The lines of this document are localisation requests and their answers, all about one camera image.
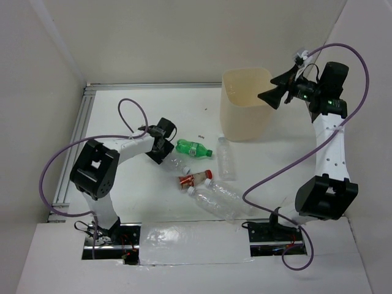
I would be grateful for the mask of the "clear crushed bottle white cap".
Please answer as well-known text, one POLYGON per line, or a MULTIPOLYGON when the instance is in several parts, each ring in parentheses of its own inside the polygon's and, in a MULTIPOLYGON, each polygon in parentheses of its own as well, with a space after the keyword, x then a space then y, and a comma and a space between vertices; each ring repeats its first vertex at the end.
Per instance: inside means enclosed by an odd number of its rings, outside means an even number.
POLYGON ((175 154, 169 154, 164 159, 163 165, 166 169, 173 172, 179 172, 182 175, 188 175, 190 173, 190 167, 182 160, 182 158, 175 154))

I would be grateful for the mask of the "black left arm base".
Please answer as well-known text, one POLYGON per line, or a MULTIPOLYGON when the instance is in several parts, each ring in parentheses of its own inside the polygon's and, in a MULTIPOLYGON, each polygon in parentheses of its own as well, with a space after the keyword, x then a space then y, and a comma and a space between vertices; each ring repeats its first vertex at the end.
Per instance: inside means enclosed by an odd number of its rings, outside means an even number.
POLYGON ((139 265, 139 224, 123 224, 112 237, 104 235, 101 230, 95 231, 94 224, 80 220, 73 226, 85 236, 81 256, 83 260, 121 260, 125 265, 139 265))

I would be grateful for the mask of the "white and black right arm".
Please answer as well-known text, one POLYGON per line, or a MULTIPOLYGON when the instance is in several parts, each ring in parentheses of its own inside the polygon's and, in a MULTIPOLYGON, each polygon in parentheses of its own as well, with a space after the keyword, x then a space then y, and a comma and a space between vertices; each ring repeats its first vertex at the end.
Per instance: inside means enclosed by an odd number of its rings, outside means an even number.
POLYGON ((309 221, 338 220, 358 195, 358 185, 351 182, 347 171, 342 126, 347 104, 340 98, 349 68, 328 62, 316 81, 303 77, 301 69, 294 65, 271 79, 276 88, 258 95, 274 109, 294 98, 307 102, 319 148, 315 175, 298 189, 294 203, 276 208, 269 217, 267 232, 274 240, 287 235, 288 228, 309 221))

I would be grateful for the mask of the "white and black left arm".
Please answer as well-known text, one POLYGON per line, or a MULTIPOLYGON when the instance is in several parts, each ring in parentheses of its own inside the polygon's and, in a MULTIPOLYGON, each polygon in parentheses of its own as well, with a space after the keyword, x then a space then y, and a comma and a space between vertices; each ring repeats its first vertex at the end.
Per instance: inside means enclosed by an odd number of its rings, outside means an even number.
POLYGON ((110 197, 118 166, 140 154, 160 165, 174 149, 169 137, 176 131, 171 121, 161 118, 156 125, 139 128, 134 136, 91 139, 84 145, 70 180, 93 211, 97 234, 105 243, 114 244, 121 237, 121 221, 110 197))

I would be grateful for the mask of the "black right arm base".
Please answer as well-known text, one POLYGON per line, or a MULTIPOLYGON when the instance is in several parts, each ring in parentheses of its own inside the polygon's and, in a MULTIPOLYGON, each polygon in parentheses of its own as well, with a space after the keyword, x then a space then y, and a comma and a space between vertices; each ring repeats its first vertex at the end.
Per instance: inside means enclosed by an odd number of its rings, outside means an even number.
POLYGON ((285 227, 272 215, 268 220, 248 220, 241 224, 247 230, 251 257, 306 255, 303 235, 298 228, 285 227))

